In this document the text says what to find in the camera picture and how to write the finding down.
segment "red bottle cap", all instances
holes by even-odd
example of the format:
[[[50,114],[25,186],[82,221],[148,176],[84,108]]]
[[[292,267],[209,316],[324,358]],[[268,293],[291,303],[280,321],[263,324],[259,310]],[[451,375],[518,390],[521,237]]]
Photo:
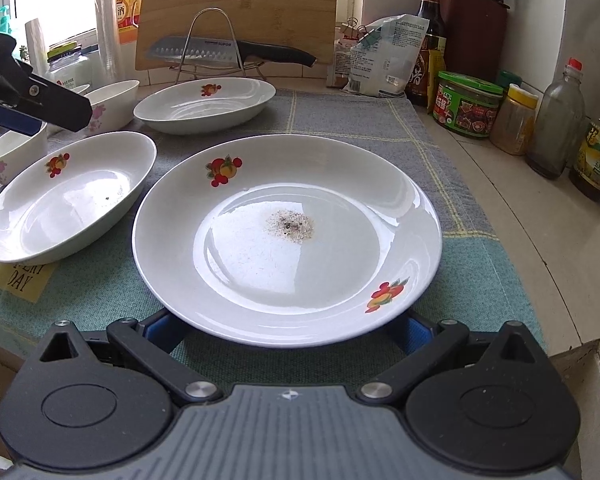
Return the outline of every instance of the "red bottle cap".
[[[578,70],[579,72],[582,71],[582,63],[579,62],[574,57],[570,57],[569,58],[569,61],[568,61],[567,65],[573,67],[574,69]]]

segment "dark red knife block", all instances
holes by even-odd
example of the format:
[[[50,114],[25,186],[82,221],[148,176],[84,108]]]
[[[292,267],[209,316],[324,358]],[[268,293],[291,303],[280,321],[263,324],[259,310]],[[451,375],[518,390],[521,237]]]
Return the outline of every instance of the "dark red knife block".
[[[440,0],[449,72],[496,81],[507,31],[507,9],[494,0]]]

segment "wooden cutting board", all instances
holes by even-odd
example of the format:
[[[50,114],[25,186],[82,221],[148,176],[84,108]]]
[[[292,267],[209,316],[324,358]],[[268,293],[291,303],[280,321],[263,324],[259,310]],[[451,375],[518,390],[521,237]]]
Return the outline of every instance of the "wooden cutting board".
[[[145,59],[155,41],[186,36],[191,20],[205,7],[224,10],[238,40],[300,48],[330,63],[333,57],[336,0],[142,0],[136,47],[136,70],[167,65]],[[229,39],[224,17],[206,12],[196,21],[192,36]]]

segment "tile countertop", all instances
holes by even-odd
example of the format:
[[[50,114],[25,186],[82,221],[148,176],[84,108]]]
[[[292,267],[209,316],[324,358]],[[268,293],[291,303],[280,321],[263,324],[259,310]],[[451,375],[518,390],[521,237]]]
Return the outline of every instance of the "tile countertop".
[[[267,80],[280,89],[340,92],[319,79]],[[142,87],[139,97],[167,86]],[[566,175],[546,180],[523,158],[501,152],[488,140],[453,134],[423,110],[418,114],[509,254],[549,354],[600,338],[600,204],[582,195]]]

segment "plastic wrap roll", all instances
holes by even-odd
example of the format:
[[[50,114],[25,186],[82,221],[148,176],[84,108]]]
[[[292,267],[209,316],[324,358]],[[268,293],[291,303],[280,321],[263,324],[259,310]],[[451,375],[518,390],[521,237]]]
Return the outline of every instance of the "plastic wrap roll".
[[[122,81],[123,65],[118,20],[116,18],[116,0],[95,0],[96,33],[98,50],[106,84]]]
[[[40,27],[40,20],[36,18],[25,23],[24,32],[27,37],[27,51],[33,73],[44,77],[49,72],[49,63],[46,62],[46,43],[42,27]]]

